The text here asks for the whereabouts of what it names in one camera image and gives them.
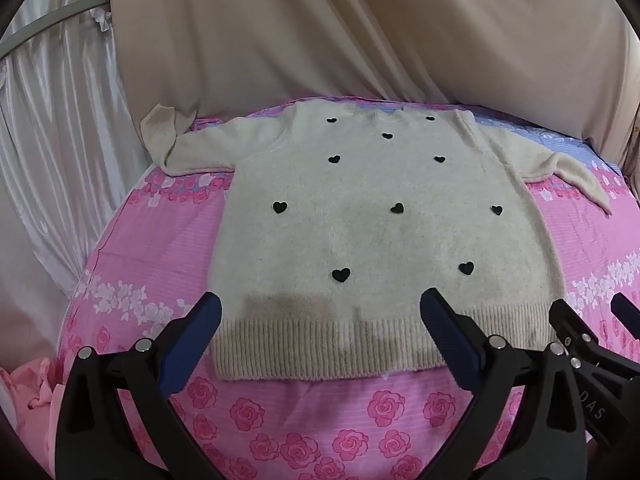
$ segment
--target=white satin curtain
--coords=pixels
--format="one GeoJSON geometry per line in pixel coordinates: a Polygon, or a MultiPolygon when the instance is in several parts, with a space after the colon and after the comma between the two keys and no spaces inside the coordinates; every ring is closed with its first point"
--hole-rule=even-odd
{"type": "MultiPolygon", "coordinates": [[[[74,1],[26,0],[5,37],[74,1]]],[[[66,298],[148,167],[120,85],[109,16],[108,9],[85,12],[0,62],[0,173],[31,251],[66,298]]],[[[2,250],[10,236],[0,232],[2,250]]],[[[22,280],[37,286],[30,276],[22,280]]],[[[42,299],[29,316],[35,329],[57,324],[48,334],[55,348],[67,301],[42,299]]],[[[0,340],[7,333],[2,319],[0,340]]]]}

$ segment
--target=sweater sleeve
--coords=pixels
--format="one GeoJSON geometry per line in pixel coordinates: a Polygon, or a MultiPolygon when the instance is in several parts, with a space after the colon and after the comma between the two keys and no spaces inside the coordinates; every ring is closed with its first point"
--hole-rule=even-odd
{"type": "Polygon", "coordinates": [[[140,132],[153,162],[168,175],[232,170],[240,160],[269,149],[284,135],[293,108],[279,118],[236,118],[184,134],[186,126],[178,125],[189,121],[174,108],[157,105],[140,123],[140,132]]]}
{"type": "Polygon", "coordinates": [[[611,214],[609,197],[596,176],[571,155],[550,149],[516,133],[496,126],[477,124],[481,145],[488,147],[522,177],[525,182],[539,182],[556,174],[579,188],[593,203],[611,214]]]}

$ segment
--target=sweater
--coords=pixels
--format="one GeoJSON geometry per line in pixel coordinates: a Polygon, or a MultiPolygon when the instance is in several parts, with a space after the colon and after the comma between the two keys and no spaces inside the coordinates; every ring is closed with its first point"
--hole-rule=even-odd
{"type": "Polygon", "coordinates": [[[141,123],[167,174],[234,170],[209,270],[226,380],[356,378],[443,364],[418,309],[435,286],[520,348],[553,340],[564,279],[525,182],[555,173],[610,214],[593,173],[471,112],[322,99],[182,135],[141,123]]]}

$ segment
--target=pink floral bed sheet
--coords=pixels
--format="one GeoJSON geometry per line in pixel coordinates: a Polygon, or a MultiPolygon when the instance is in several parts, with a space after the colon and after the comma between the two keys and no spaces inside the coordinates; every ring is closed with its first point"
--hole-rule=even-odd
{"type": "MultiPolygon", "coordinates": [[[[198,120],[194,128],[210,122],[198,120]]],[[[640,210],[617,168],[595,154],[582,153],[580,160],[610,194],[612,216],[557,177],[529,189],[558,248],[568,302],[601,344],[638,360],[640,342],[611,315],[609,301],[624,292],[638,304],[640,210]],[[592,158],[590,164],[585,156],[592,158]]],[[[70,304],[58,354],[63,381],[81,346],[128,349],[189,311],[206,290],[231,179],[231,173],[171,178],[153,168],[130,193],[89,258],[70,304]]],[[[480,464],[497,457],[521,395],[512,392],[480,464]]],[[[121,397],[142,452],[161,465],[130,395],[121,397]]],[[[171,398],[229,480],[414,479],[469,400],[444,367],[360,380],[255,384],[217,380],[208,354],[184,391],[171,398]]]]}

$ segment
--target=ribbed hem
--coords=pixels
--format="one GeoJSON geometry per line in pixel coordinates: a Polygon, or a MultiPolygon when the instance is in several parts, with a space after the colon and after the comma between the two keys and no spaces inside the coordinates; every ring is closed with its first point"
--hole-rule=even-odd
{"type": "MultiPolygon", "coordinates": [[[[487,335],[500,334],[514,347],[542,350],[554,340],[549,307],[550,302],[537,302],[456,311],[471,315],[487,335]]],[[[444,364],[418,317],[224,320],[212,350],[218,377],[229,381],[347,379],[444,364]]]]}

